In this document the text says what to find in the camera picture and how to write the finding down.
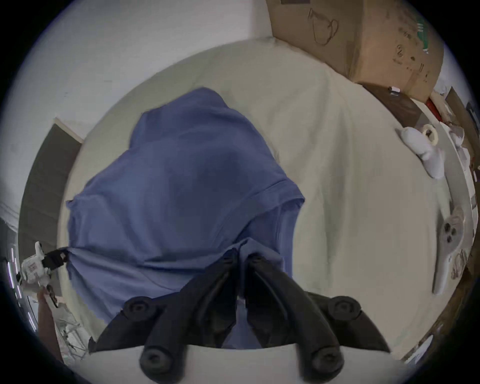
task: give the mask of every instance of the person's arm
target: person's arm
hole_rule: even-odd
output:
[[[38,299],[38,337],[48,351],[59,361],[63,361],[55,332],[52,312],[45,300],[48,291],[45,288],[36,294]]]

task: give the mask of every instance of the light strip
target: light strip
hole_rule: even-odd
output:
[[[15,257],[15,252],[13,251],[13,248],[10,248],[10,251],[12,252],[12,260],[13,260],[13,263],[15,264],[15,274],[17,274],[20,271],[20,268],[18,267],[18,260]]]
[[[12,286],[12,289],[14,289],[15,284],[13,283],[12,268],[10,267],[10,262],[9,261],[7,261],[7,270],[8,270],[8,277],[10,279],[10,285]]]
[[[20,286],[17,285],[17,291],[18,291],[18,296],[20,296],[20,298],[22,298],[22,291],[20,291]]]
[[[35,324],[34,324],[34,322],[33,322],[32,316],[30,315],[30,312],[27,312],[27,315],[28,315],[28,320],[30,321],[30,325],[32,326],[33,331],[35,332],[35,331],[36,331],[36,327],[35,327]]]

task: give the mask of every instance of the white wall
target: white wall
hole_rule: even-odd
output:
[[[205,49],[271,36],[263,0],[77,0],[41,36],[0,121],[0,217],[17,228],[53,119],[84,138],[126,93]]]
[[[444,93],[446,97],[450,88],[453,86],[458,94],[460,100],[464,106],[470,101],[472,105],[476,105],[475,96],[468,85],[468,80],[465,77],[460,65],[455,59],[452,51],[448,48],[447,44],[444,44],[444,61],[442,63],[442,69],[438,76],[437,84],[435,85],[435,91],[440,94]]]

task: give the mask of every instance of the red object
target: red object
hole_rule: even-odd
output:
[[[435,106],[435,104],[433,103],[433,101],[430,98],[428,98],[425,105],[434,114],[434,116],[437,118],[438,121],[443,122],[442,117],[440,116],[440,113],[438,112],[437,107]]]

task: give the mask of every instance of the drawing on cardboard box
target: drawing on cardboard box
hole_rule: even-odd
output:
[[[338,31],[338,20],[330,20],[324,14],[315,12],[312,8],[308,12],[307,20],[312,22],[313,39],[323,47],[329,43]]]

